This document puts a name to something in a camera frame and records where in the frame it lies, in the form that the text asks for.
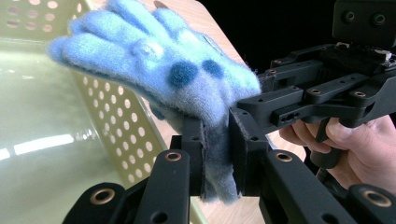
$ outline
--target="glove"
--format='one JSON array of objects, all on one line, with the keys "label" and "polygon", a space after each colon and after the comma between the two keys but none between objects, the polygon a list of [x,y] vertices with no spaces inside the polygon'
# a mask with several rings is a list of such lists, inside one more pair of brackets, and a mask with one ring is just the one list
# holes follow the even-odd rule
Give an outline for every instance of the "glove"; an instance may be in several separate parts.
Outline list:
[{"label": "glove", "polygon": [[205,189],[201,198],[238,198],[228,152],[228,109],[260,94],[256,75],[228,58],[208,36],[193,31],[167,8],[148,11],[135,0],[109,0],[69,24],[49,56],[92,76],[130,87],[159,119],[180,132],[184,116],[206,126]]}]

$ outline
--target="blue glove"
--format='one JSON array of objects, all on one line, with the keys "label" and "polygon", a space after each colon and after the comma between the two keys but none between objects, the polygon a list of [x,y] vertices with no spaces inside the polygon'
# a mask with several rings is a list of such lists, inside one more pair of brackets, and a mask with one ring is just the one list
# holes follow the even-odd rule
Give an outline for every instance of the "blue glove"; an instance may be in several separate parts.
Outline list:
[{"label": "blue glove", "polygon": [[203,121],[207,146],[201,198],[234,202],[238,193],[228,152],[228,109],[260,94],[256,75],[174,11],[150,12],[135,0],[109,0],[104,10],[72,21],[70,30],[70,36],[50,43],[53,60],[129,86],[176,131],[184,116]]}]

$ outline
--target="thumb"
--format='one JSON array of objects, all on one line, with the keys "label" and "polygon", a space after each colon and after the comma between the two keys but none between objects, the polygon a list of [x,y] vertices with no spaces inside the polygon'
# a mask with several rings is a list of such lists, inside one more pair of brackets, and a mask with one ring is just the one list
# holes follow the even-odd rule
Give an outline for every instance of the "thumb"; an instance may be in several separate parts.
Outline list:
[{"label": "thumb", "polygon": [[378,122],[372,120],[357,128],[347,128],[339,123],[339,119],[330,119],[326,134],[336,145],[353,151],[361,162],[373,164],[385,159],[384,149],[388,148],[376,131]]}]

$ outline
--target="table surface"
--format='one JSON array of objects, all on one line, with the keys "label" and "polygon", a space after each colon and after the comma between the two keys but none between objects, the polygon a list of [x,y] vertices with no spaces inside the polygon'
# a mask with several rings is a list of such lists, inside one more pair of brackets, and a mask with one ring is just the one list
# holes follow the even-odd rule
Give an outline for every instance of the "table surface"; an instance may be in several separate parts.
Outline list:
[{"label": "table surface", "polygon": [[[106,0],[90,0],[96,8],[102,7]],[[141,0],[148,9],[155,8],[154,0]],[[233,44],[227,36],[221,31],[210,13],[206,8],[194,0],[161,0],[166,6],[177,12],[189,24],[189,26],[201,33],[209,35],[220,48],[233,60],[243,63]],[[165,143],[169,146],[172,135],[177,134],[166,122],[154,118]],[[278,132],[268,134],[271,140],[278,148],[282,148],[295,153],[301,159],[304,158],[304,151],[301,147],[289,143],[279,137]],[[221,202],[202,203],[200,207],[207,218],[208,223],[264,223],[262,213],[258,206],[258,198],[244,197],[232,205],[224,205]]]}]

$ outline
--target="light green basket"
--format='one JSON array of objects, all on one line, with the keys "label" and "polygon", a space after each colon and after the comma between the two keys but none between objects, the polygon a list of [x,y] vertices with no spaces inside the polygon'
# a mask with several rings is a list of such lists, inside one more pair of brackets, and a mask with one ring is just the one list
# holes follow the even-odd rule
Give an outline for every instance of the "light green basket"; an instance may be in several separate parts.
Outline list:
[{"label": "light green basket", "polygon": [[[1,223],[61,223],[86,189],[129,188],[166,149],[139,96],[47,56],[48,42],[91,9],[83,0],[1,1]],[[206,223],[195,198],[191,223]]]}]

